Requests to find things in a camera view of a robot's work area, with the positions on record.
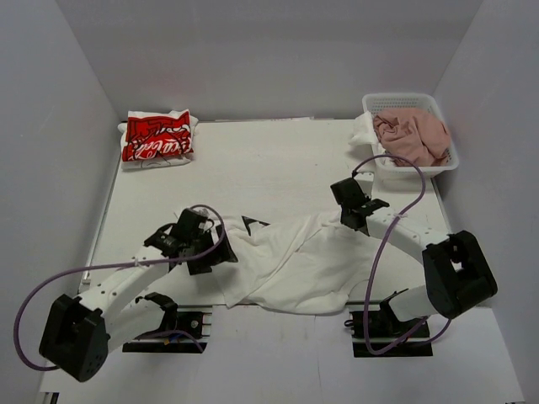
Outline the white cartoon print t-shirt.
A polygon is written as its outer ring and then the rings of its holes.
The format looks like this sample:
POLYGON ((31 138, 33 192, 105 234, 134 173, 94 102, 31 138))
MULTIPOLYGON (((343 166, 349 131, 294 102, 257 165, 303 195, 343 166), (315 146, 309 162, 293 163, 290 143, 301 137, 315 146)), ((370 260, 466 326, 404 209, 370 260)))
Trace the white cartoon print t-shirt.
POLYGON ((348 144, 351 147, 369 146, 374 155, 388 154, 378 140, 370 111, 366 111, 354 119, 353 130, 348 144))

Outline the white t-shirt black graphic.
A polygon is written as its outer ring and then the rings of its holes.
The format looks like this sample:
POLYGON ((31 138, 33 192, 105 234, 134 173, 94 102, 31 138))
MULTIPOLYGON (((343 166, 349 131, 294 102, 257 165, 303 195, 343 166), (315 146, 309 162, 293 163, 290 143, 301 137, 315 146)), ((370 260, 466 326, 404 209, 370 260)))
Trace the white t-shirt black graphic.
POLYGON ((366 281, 378 243, 340 222, 337 211, 267 226, 247 216, 224 220, 235 263, 212 273, 227 307, 253 303, 300 315, 341 311, 366 281))

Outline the pink t-shirt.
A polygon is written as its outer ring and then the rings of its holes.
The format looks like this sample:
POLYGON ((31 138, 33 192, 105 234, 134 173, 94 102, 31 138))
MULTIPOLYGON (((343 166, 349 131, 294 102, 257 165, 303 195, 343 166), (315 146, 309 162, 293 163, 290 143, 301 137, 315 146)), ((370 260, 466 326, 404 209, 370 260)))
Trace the pink t-shirt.
POLYGON ((373 127, 388 154, 404 157, 419 167, 439 167, 448 161, 451 133, 426 110, 384 109, 373 118, 373 127))

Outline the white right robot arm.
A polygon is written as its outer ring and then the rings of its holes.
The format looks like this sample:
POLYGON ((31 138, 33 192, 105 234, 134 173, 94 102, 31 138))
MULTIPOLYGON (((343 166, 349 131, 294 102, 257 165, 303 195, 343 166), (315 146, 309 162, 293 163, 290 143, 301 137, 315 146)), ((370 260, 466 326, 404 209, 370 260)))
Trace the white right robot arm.
POLYGON ((375 312, 377 327, 398 332, 428 316, 453 320, 498 293, 498 284, 478 239, 469 231, 445 234, 372 199, 353 178, 331 185, 341 208, 340 222, 354 231, 390 244, 423 267, 424 284, 395 292, 375 312))

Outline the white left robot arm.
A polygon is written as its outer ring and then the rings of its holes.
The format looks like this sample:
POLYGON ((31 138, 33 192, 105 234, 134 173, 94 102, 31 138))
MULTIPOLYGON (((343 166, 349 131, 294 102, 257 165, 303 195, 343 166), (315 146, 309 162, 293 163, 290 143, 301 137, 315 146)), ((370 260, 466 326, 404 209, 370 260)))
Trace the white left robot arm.
POLYGON ((74 297, 57 298, 39 352, 75 380, 86 382, 108 354, 125 343, 182 333, 172 284, 178 266, 198 275, 236 261, 222 217, 207 205, 186 208, 98 285, 74 297))

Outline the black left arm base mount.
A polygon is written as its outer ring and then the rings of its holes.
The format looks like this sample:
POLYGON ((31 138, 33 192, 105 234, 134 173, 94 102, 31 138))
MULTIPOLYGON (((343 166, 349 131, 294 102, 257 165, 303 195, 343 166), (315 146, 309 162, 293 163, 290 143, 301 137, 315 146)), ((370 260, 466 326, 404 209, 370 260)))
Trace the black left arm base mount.
POLYGON ((202 354, 211 335, 211 306, 178 306, 171 298, 151 293, 134 299, 136 308, 150 303, 159 308, 159 327, 124 343, 123 353, 202 354))

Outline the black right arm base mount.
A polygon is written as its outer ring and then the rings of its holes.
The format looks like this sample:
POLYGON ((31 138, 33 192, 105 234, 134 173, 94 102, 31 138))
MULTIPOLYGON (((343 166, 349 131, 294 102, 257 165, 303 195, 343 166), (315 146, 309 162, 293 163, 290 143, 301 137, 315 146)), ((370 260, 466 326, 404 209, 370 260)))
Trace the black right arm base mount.
POLYGON ((376 356, 370 353, 365 343, 363 307, 353 309, 350 312, 350 318, 344 322, 344 329, 352 337, 352 348, 355 358, 426 358, 433 356, 428 324, 421 322, 420 318, 400 322, 389 311, 389 300, 401 295, 403 292, 404 290, 395 291, 384 300, 376 300, 374 303, 370 303, 367 326, 371 347, 374 350, 383 349, 417 324, 420 324, 421 327, 395 348, 376 356))

